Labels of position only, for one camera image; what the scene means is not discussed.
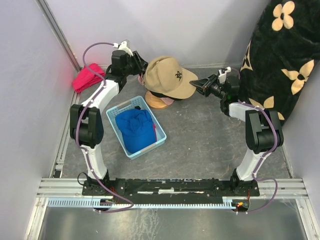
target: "light blue basket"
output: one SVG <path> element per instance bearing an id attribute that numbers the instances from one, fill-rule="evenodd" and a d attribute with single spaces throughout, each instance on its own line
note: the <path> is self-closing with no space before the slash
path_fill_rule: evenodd
<path id="1" fill-rule="evenodd" d="M 116 116 L 126 110 L 134 109 L 137 106 L 139 106 L 141 108 L 141 110 L 147 110 L 150 113 L 150 115 L 152 117 L 152 121 L 155 125 L 155 132 L 156 132 L 157 141 L 155 143 L 145 147 L 144 149 L 142 149 L 140 151 L 137 151 L 135 153 L 130 153 L 130 152 L 128 152 L 128 150 L 125 147 L 124 140 L 122 138 L 122 133 L 116 124 Z M 151 151 L 152 149 L 155 149 L 156 147 L 159 147 L 160 145 L 164 144 L 167 139 L 167 135 L 165 134 L 164 130 L 160 126 L 159 122 L 157 121 L 155 115 L 152 113 L 152 111 L 150 110 L 150 108 L 148 107 L 146 101 L 144 100 L 144 98 L 142 96 L 136 96 L 134 98 L 131 98 L 128 101 L 125 101 L 117 106 L 114 106 L 114 107 L 108 109 L 106 111 L 106 115 L 111 123 L 111 126 L 112 126 L 116 136 L 118 137 L 118 139 L 121 143 L 121 146 L 122 146 L 125 154 L 131 160 L 140 157 L 141 155 Z"/>

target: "red cloth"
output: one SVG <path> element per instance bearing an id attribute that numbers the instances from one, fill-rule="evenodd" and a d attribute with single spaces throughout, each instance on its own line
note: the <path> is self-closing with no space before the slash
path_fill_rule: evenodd
<path id="1" fill-rule="evenodd" d="M 105 72 L 96 63 L 91 63 L 89 68 L 98 74 L 105 76 Z M 72 86 L 77 93 L 81 93 L 83 90 L 91 87 L 92 85 L 101 82 L 102 79 L 96 76 L 94 73 L 90 72 L 86 67 L 84 67 L 76 76 L 72 82 Z"/>

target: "wall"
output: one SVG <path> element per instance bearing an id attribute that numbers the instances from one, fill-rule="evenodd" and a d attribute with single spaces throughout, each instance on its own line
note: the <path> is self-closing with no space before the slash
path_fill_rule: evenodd
<path id="1" fill-rule="evenodd" d="M 0 8 L 0 235 L 25 236 L 72 98 L 74 69 L 34 0 Z"/>
<path id="2" fill-rule="evenodd" d="M 47 0 L 75 56 L 96 42 L 128 39 L 147 61 L 172 55 L 184 66 L 239 65 L 269 0 Z M 110 63 L 110 46 L 88 62 Z"/>
<path id="3" fill-rule="evenodd" d="M 284 126 L 284 145 L 296 178 L 303 178 L 320 223 L 320 65 L 305 84 L 299 101 Z"/>

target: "blue fabric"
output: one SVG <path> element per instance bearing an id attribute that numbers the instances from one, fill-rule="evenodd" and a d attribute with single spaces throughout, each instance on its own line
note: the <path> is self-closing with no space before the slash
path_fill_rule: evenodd
<path id="1" fill-rule="evenodd" d="M 128 152 L 134 154 L 157 141 L 154 123 L 147 110 L 130 109 L 115 117 Z"/>

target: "black blanket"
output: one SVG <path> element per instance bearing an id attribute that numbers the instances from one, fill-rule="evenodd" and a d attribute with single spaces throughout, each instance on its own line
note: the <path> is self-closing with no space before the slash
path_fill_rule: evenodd
<path id="1" fill-rule="evenodd" d="M 319 60 L 320 0 L 271 0 L 243 59 L 239 99 L 274 108 L 284 124 Z"/>

